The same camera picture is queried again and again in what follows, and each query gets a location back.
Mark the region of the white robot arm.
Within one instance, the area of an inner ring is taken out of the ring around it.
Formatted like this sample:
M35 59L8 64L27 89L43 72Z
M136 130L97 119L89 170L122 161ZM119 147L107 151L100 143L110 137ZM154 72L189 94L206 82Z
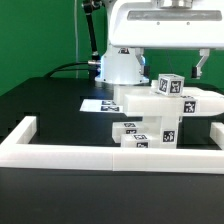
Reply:
M201 68L212 49L224 49L224 0L102 0L107 11L107 50L98 82L147 83L146 49L198 50Z

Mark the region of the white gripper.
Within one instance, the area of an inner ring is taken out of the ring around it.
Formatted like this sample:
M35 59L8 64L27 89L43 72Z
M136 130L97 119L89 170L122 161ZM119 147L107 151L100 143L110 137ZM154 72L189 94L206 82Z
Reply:
M143 48L201 49L192 68L200 79L209 49L224 49L224 0L189 0L189 8L172 0L117 0L112 7L108 39L116 47L139 47L140 74L149 78Z

